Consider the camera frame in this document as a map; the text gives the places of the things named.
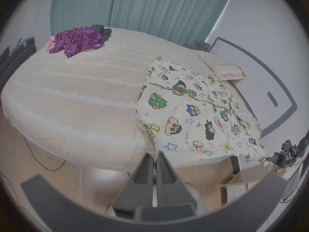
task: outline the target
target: yellow star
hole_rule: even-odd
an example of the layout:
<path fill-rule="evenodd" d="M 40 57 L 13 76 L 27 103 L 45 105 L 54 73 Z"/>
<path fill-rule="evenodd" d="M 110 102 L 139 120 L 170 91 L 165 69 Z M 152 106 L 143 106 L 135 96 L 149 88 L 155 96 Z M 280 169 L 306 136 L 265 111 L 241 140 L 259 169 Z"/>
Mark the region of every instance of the yellow star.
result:
<path fill-rule="evenodd" d="M 153 129 L 153 130 L 155 130 L 156 132 L 158 132 L 158 131 L 160 130 L 160 127 L 157 126 L 157 125 L 151 125 L 151 126 L 150 126 L 150 129 Z"/>

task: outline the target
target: curtain fold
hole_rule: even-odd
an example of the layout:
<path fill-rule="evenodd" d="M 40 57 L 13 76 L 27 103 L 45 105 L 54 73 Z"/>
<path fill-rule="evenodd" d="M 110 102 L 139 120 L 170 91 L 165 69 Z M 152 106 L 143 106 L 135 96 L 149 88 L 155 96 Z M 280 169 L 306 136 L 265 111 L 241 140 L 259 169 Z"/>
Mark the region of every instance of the curtain fold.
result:
<path fill-rule="evenodd" d="M 52 0 L 52 35 L 102 24 L 145 32 L 179 45 L 205 40 L 228 0 Z"/>

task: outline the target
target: pink star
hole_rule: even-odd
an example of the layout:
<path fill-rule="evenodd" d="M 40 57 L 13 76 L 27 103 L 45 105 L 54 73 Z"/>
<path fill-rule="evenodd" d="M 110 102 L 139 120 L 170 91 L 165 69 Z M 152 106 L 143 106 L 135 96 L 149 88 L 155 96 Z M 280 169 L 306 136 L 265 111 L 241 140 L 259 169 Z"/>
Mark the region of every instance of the pink star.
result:
<path fill-rule="evenodd" d="M 194 120 L 192 120 L 191 118 L 190 119 L 187 119 L 186 118 L 186 121 L 185 122 L 189 122 L 190 123 L 190 125 L 192 124 L 192 123 L 195 123 L 195 121 Z"/>

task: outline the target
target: blue star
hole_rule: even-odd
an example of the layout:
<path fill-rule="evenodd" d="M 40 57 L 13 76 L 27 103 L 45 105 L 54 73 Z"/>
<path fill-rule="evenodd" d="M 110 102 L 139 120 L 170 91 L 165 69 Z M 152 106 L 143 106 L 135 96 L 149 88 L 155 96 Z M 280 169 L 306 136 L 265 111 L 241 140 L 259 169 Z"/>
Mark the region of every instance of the blue star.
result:
<path fill-rule="evenodd" d="M 163 146 L 163 148 L 167 148 L 168 150 L 176 150 L 177 147 L 178 147 L 177 145 L 173 145 L 171 143 L 168 143 L 166 146 Z"/>

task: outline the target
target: white wall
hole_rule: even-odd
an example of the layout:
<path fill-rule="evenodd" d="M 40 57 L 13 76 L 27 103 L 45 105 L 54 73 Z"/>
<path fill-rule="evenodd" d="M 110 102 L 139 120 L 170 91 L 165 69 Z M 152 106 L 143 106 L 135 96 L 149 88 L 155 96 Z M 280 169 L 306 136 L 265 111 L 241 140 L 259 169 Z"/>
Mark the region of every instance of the white wall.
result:
<path fill-rule="evenodd" d="M 309 128 L 309 41 L 292 10 L 284 0 L 229 0 L 205 42 L 212 44 L 217 37 L 265 63 L 298 105 L 285 123 L 261 138 L 261 144 L 271 153 L 280 151 L 287 139 L 297 144 Z"/>
<path fill-rule="evenodd" d="M 37 50 L 49 40 L 49 11 L 52 0 L 23 0 L 0 35 L 0 53 L 10 51 L 21 38 L 34 37 Z"/>

